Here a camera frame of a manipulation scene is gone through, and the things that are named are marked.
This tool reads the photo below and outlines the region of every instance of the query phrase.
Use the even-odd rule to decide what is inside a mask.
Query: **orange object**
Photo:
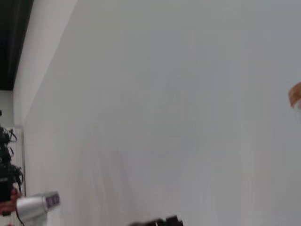
[[[288,98],[290,100],[292,108],[294,108],[296,103],[301,99],[301,82],[290,89],[290,91],[288,92]]]

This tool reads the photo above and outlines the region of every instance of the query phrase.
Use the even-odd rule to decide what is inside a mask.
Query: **camera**
[[[14,151],[8,146],[10,142],[16,141],[17,137],[12,129],[7,130],[0,126],[0,203],[10,200],[14,183],[18,184],[19,192],[21,192],[24,176],[20,167],[11,164],[11,157],[14,155]],[[8,215],[10,215],[10,212],[3,213],[3,216]]]

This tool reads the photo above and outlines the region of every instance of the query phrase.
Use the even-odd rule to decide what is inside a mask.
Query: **white wall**
[[[300,6],[79,0],[24,124],[48,225],[298,225]]]
[[[22,125],[77,0],[35,0],[14,87],[15,124]]]
[[[13,92],[0,91],[0,117],[1,126],[12,126],[14,124]]]

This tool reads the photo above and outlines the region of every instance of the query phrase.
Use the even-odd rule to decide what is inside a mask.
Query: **hand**
[[[18,193],[18,191],[14,188],[11,191],[10,201],[0,203],[0,215],[3,212],[14,212],[16,210],[17,199],[22,196],[22,193]]]

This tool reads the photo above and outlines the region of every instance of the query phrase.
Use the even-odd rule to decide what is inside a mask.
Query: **black ceiling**
[[[0,90],[12,90],[33,0],[0,0]]]

